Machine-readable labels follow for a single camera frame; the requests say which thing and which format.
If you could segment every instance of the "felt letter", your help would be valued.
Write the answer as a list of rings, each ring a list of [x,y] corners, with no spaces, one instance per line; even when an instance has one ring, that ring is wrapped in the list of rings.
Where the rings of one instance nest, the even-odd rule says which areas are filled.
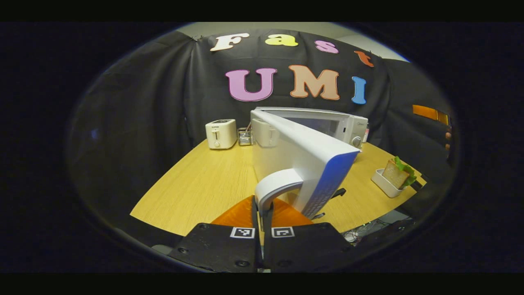
[[[266,44],[269,44],[269,45],[285,45],[285,46],[298,45],[298,43],[295,42],[294,37],[290,35],[275,34],[275,35],[269,35],[268,38],[269,39],[266,40]]]
[[[369,62],[369,60],[371,59],[371,57],[367,56],[365,53],[363,53],[362,51],[354,51],[354,53],[358,54],[358,57],[360,57],[361,59],[361,62],[363,62],[365,65],[367,66],[370,66],[370,67],[374,67],[375,65],[373,65],[371,62]]]
[[[226,73],[230,81],[230,94],[239,101],[259,101],[268,98],[273,93],[273,74],[277,69],[263,68],[256,72],[261,76],[261,88],[258,92],[246,90],[246,75],[248,70],[235,70]]]
[[[366,100],[364,99],[366,80],[359,77],[352,77],[351,79],[355,82],[355,96],[353,96],[351,101],[357,104],[366,104]]]
[[[329,52],[329,53],[339,53],[338,49],[335,48],[335,45],[330,42],[326,41],[315,41],[316,48],[323,52]]]
[[[307,85],[313,97],[317,97],[320,90],[324,89],[320,94],[323,99],[338,100],[340,98],[336,87],[336,78],[339,76],[338,72],[323,70],[317,79],[306,66],[291,65],[289,69],[292,70],[295,75],[294,90],[289,93],[291,96],[307,97],[308,93],[305,90]]]
[[[233,45],[230,45],[230,43],[238,44],[242,40],[242,38],[249,37],[248,33],[242,33],[242,34],[234,34],[234,35],[227,35],[227,36],[220,36],[216,39],[218,40],[216,42],[215,47],[211,48],[210,51],[218,51],[218,50],[224,50],[224,49],[230,49],[233,48]]]

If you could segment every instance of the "black cloth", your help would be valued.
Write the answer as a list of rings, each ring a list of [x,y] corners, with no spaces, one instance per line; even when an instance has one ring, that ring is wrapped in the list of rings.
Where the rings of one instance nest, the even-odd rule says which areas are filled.
[[[149,188],[205,139],[206,123],[233,118],[238,128],[245,127],[257,106],[364,116],[369,118],[369,142],[432,179],[449,170],[445,126],[412,114],[412,104],[449,109],[437,87],[414,65],[314,34],[280,29],[233,33],[250,36],[216,52],[210,49],[218,36],[195,40],[178,31],[165,34],[123,57],[86,92],[69,130],[68,166],[80,195],[107,221],[126,223]],[[264,41],[271,34],[294,36],[299,45],[268,45]],[[339,53],[316,49],[316,40],[333,43]],[[374,66],[364,64],[354,51],[365,52]],[[291,97],[290,65],[307,66],[316,77],[325,69],[337,71],[340,99]],[[277,69],[272,95],[257,102],[232,98],[225,73],[249,70],[246,90],[256,92],[259,68]],[[366,80],[365,104],[351,101],[352,77]]]
[[[174,31],[141,46],[103,72],[73,114],[67,147],[72,180],[110,223],[126,220],[191,150],[181,106],[193,44]]]

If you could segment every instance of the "blue letter i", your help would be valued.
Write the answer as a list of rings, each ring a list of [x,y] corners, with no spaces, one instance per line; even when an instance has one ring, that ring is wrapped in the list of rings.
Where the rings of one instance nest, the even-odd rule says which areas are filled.
[[[358,104],[366,104],[366,100],[364,99],[366,80],[359,77],[352,77],[351,79],[355,82],[355,96],[353,96],[351,101]]]

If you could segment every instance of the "white toaster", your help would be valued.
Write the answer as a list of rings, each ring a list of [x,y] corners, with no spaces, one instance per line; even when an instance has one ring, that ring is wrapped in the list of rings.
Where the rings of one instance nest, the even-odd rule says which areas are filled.
[[[216,120],[205,125],[205,134],[210,149],[229,149],[237,139],[235,119]]]

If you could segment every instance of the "white tray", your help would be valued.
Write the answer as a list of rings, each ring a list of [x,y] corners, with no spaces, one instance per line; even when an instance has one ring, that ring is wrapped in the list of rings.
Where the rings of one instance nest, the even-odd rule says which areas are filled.
[[[371,177],[371,180],[382,189],[384,193],[390,198],[394,198],[398,196],[406,187],[404,187],[402,190],[398,190],[396,187],[394,187],[387,179],[382,176],[382,173],[384,172],[384,169],[378,169],[373,177]]]

